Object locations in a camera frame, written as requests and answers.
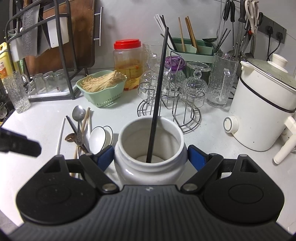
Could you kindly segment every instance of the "white countertop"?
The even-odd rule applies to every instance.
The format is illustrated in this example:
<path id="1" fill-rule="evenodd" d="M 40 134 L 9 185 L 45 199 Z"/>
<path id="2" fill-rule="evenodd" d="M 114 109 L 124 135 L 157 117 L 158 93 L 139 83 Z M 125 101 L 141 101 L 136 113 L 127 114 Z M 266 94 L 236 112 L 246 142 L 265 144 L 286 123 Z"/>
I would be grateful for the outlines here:
<path id="1" fill-rule="evenodd" d="M 29 110 L 22 114 L 14 112 L 3 125 L 3 128 L 27 136 L 28 139 L 40 142 L 42 153 L 38 158 L 8 153 L 0 154 L 0 210 L 16 225 L 23 223 L 15 205 L 18 190 L 54 155 L 63 118 L 72 116 L 76 105 L 92 111 L 92 128 L 109 125 L 115 136 L 131 119 L 137 118 L 137 106 L 141 99 L 136 90 L 124 92 L 115 100 L 114 105 L 97 108 L 84 97 L 76 100 L 32 103 Z M 291 233 L 296 231 L 296 155 L 290 153 L 278 166 L 273 163 L 273 156 L 281 148 L 280 141 L 264 152 L 256 152 L 241 145 L 231 134 L 225 133 L 223 120 L 227 116 L 229 106 L 216 109 L 204 104 L 201 108 L 202 119 L 195 131 L 184 135 L 186 145 L 193 144 L 205 153 L 219 153 L 225 158 L 237 158 L 239 154 L 248 154 L 282 189 L 285 204 L 278 218 L 278 223 Z M 161 115 L 172 120 L 171 110 L 162 106 Z M 60 154 L 72 159 L 75 145 L 64 141 L 71 133 L 67 120 L 63 131 Z M 109 177 L 118 182 L 113 164 L 106 170 Z M 189 179 L 195 170 L 188 164 L 183 175 L 184 181 Z"/>

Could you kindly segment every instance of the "label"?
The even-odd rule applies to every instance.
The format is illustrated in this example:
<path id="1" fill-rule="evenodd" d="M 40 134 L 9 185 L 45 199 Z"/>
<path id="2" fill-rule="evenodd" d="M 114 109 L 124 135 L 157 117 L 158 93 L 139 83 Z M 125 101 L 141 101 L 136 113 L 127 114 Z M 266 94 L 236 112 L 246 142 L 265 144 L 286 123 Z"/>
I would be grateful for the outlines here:
<path id="1" fill-rule="evenodd" d="M 4 62 L 0 62 L 0 78 L 4 79 L 8 76 Z"/>

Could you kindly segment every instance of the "red lid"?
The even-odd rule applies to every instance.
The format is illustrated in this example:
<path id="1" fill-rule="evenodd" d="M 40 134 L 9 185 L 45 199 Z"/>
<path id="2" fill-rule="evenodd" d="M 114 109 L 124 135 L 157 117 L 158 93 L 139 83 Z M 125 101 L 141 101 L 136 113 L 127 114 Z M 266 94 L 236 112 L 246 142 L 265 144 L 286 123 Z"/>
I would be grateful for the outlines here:
<path id="1" fill-rule="evenodd" d="M 114 43 L 114 49 L 134 49 L 141 47 L 139 39 L 122 39 Z"/>

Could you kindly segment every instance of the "white ceramic spoon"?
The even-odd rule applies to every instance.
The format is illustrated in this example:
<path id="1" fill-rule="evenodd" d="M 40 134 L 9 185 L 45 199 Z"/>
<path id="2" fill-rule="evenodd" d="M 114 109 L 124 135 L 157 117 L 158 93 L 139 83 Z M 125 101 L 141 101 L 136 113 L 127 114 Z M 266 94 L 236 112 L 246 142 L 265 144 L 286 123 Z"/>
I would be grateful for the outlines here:
<path id="1" fill-rule="evenodd" d="M 105 145 L 103 147 L 103 149 L 108 146 L 108 145 L 112 145 L 112 140 L 113 140 L 113 130 L 110 126 L 104 126 L 103 127 L 105 132 L 106 132 L 106 141 L 105 141 Z"/>
<path id="2" fill-rule="evenodd" d="M 91 131 L 89 137 L 89 150 L 93 154 L 99 153 L 106 142 L 106 132 L 103 127 L 97 126 Z"/>

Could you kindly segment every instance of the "wooden cutting board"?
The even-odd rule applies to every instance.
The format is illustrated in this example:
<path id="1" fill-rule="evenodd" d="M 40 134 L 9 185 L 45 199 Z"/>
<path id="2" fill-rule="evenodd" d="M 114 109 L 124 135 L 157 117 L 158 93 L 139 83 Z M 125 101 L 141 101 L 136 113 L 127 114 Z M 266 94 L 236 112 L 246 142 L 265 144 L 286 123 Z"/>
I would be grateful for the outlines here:
<path id="1" fill-rule="evenodd" d="M 91 67 L 94 65 L 94 2 L 95 0 L 70 0 L 73 39 L 77 66 Z M 66 3 L 59 6 L 60 13 L 67 13 Z M 45 10 L 43 18 L 55 15 L 54 8 Z M 63 45 L 67 68 L 73 68 L 70 42 Z M 39 57 L 27 56 L 27 67 L 30 75 L 62 69 L 59 47 L 45 51 Z"/>

